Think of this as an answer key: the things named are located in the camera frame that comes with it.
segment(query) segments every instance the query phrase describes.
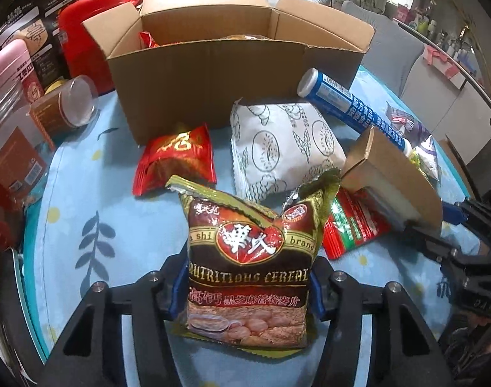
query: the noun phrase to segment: white cap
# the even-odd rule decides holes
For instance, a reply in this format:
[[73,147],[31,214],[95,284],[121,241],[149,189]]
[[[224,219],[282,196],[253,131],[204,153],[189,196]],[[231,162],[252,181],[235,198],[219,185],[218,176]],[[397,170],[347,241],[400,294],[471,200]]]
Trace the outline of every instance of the white cap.
[[405,157],[409,157],[410,153],[412,152],[412,146],[410,145],[409,140],[407,140],[405,138],[404,138],[404,143],[405,143],[405,147],[404,147]]
[[310,94],[317,82],[317,77],[319,77],[319,71],[317,71],[315,68],[310,68],[307,72],[305,72],[298,84],[299,97],[306,97]]

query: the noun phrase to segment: brand logo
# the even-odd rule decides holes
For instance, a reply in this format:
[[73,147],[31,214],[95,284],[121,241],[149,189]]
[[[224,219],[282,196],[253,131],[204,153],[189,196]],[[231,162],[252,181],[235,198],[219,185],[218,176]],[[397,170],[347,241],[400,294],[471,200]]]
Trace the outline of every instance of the brand logo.
[[274,226],[262,230],[247,222],[230,222],[220,226],[216,245],[231,261],[240,265],[263,262],[275,255],[283,244],[282,232]]

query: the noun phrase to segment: blue tube container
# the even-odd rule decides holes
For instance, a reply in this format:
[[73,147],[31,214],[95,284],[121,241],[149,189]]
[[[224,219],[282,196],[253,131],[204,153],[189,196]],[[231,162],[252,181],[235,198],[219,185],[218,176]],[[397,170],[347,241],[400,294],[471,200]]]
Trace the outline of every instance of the blue tube container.
[[322,112],[339,118],[359,134],[375,125],[406,156],[410,155],[410,142],[390,123],[373,112],[373,109],[352,95],[349,90],[317,69],[310,68],[305,73],[298,85],[298,95],[315,104]]

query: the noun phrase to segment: chair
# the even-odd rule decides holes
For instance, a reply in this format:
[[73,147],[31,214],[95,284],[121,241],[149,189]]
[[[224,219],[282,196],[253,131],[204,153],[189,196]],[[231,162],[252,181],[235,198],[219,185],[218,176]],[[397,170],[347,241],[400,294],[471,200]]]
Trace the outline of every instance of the chair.
[[345,1],[342,11],[375,28],[362,65],[401,97],[410,69],[425,50],[425,45],[386,16],[364,10],[352,1]]

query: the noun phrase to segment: brown packaging box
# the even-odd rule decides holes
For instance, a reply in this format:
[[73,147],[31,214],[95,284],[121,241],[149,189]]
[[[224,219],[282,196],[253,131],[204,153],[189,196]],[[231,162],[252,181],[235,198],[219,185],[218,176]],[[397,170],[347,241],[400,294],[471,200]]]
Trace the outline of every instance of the brown packaging box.
[[[233,102],[294,101],[315,67],[349,88],[369,48],[371,25],[305,0],[143,0],[86,20],[105,53],[139,144],[174,132],[229,124]],[[141,49],[138,32],[159,45]],[[221,40],[262,35],[271,40]]]
[[368,188],[394,215],[435,234],[441,232],[441,199],[414,164],[378,129],[358,138],[346,158],[340,181],[350,192]]

